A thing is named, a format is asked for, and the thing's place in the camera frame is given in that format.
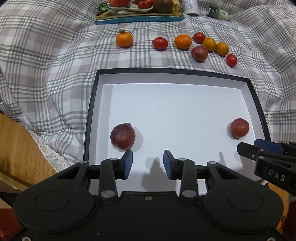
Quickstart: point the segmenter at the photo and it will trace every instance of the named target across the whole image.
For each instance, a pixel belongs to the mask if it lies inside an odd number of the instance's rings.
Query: green can
[[[228,20],[228,12],[211,6],[207,9],[207,16],[216,19]]]

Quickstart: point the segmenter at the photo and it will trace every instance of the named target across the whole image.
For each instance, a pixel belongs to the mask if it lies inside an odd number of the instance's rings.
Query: wooden floor
[[[279,187],[269,183],[268,187],[275,191],[282,199],[283,203],[284,203],[284,213],[282,216],[286,216],[288,215],[288,211],[289,211],[289,193],[284,191],[283,189],[280,189]],[[278,231],[282,232],[282,228],[281,228],[281,222],[278,224],[277,228]]]
[[[5,114],[0,114],[0,171],[25,184],[56,173],[27,130]]]

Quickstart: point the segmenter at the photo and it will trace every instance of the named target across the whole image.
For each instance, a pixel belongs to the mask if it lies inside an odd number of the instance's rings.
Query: tangerine
[[[229,47],[224,42],[217,43],[216,52],[217,52],[217,54],[225,57],[229,52]]]
[[[119,30],[116,36],[116,44],[121,48],[130,47],[133,44],[133,36],[125,30]]]
[[[179,49],[189,49],[192,41],[188,35],[181,34],[175,38],[174,43],[175,43],[176,47]]]
[[[212,38],[205,38],[202,45],[209,51],[212,52],[216,49],[216,41]]]

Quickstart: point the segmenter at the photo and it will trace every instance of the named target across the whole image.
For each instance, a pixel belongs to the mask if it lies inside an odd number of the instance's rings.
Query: cherry tomato
[[[194,34],[193,39],[196,43],[202,44],[205,39],[205,35],[203,33],[197,32]]]
[[[234,67],[237,65],[237,57],[233,54],[229,54],[226,57],[226,63],[230,66],[230,67]]]
[[[165,38],[157,37],[152,41],[153,47],[159,51],[163,51],[168,46],[168,41]]]
[[[149,5],[145,1],[140,1],[138,3],[138,8],[149,8]]]
[[[152,7],[154,4],[153,0],[145,0],[145,2],[148,4],[149,7]]]

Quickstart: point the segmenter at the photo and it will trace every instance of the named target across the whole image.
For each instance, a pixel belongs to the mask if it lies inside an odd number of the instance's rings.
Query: blue gripper pad
[[[265,151],[274,153],[274,154],[283,154],[284,149],[280,144],[275,142],[269,142],[262,139],[257,139],[254,141],[254,146],[264,149]]]
[[[168,179],[172,178],[172,164],[166,152],[163,152],[163,165],[165,166],[165,172],[167,173]]]
[[[133,165],[133,153],[130,152],[127,156],[125,162],[124,162],[124,172],[125,172],[125,178],[128,178],[128,175],[131,171],[131,167]]]

